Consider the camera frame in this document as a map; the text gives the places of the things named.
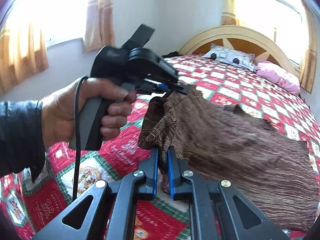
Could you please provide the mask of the person's left hand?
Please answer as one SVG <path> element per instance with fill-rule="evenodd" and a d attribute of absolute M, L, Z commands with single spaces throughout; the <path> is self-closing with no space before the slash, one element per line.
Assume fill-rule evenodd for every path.
<path fill-rule="evenodd" d="M 42 136 L 45 148 L 57 142 L 71 140 L 74 132 L 74 95 L 78 82 L 79 79 L 42 99 Z M 102 118 L 100 129 L 104 140 L 114 139 L 120 135 L 120 128 L 127 123 L 132 104 L 136 101 L 136 92 L 118 87 L 107 79 L 89 78 L 80 87 L 79 110 L 88 99 L 95 97 L 115 101 Z"/>

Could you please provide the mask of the black left sleeve forearm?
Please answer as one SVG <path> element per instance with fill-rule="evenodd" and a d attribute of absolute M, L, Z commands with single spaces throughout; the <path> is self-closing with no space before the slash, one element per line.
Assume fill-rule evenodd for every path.
<path fill-rule="evenodd" d="M 1 177 L 25 168 L 35 181 L 43 170 L 42 101 L 1 102 Z"/>

